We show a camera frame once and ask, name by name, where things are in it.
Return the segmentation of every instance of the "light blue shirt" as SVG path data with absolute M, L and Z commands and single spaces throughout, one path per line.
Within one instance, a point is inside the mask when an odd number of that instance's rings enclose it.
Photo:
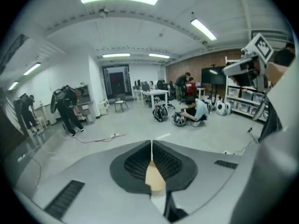
M 196 101 L 196 114 L 195 118 L 196 120 L 199 120 L 203 115 L 206 115 L 206 119 L 208 118 L 209 115 L 209 110 L 207 109 L 207 106 L 204 102 L 202 102 L 200 99 L 195 99 Z

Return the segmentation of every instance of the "red shirt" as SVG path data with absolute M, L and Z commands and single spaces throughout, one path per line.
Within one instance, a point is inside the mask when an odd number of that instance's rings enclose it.
M 185 85 L 186 96 L 193 96 L 196 94 L 196 85 L 193 82 L 187 82 Z

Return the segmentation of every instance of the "shelf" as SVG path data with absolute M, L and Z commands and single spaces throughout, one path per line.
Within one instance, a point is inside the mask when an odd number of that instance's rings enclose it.
M 244 88 L 244 89 L 247 89 L 247 90 L 254 90 L 254 91 L 256 91 L 256 88 L 254 88 L 252 86 L 238 86 L 238 85 L 230 85 L 230 84 L 228 84 L 228 86 L 238 87 L 238 88 Z
M 244 112 L 244 111 L 241 111 L 241 110 L 238 110 L 238 109 L 233 109 L 233 108 L 232 108 L 232 111 L 235 111 L 235 112 L 237 112 L 237 113 L 241 113 L 241 114 L 245 114 L 245 115 L 247 115 L 247 116 L 253 117 L 253 114 L 249 114 L 248 112 Z M 266 121 L 266 120 L 263 118 L 263 116 L 260 117 L 259 120 L 261 120 L 261 121 Z
M 231 97 L 231 96 L 227 96 L 227 98 L 229 98 L 229 99 L 236 99 L 236 100 L 248 102 L 248 103 L 255 104 L 255 105 L 260 105 L 261 104 L 261 103 L 258 103 L 256 101 L 252 101 L 252 100 L 248 100 L 248 99 L 243 99 L 243 98 L 235 98 L 235 97 Z

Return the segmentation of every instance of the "television screen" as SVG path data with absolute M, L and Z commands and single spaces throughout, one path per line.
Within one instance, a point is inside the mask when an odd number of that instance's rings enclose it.
M 225 66 L 201 69 L 201 82 L 207 84 L 226 84 L 226 76 L 222 73 Z

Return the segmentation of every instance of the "doorway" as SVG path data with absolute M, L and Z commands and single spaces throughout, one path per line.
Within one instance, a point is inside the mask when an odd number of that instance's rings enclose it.
M 128 65 L 105 66 L 103 73 L 108 99 L 113 99 L 119 94 L 132 94 Z

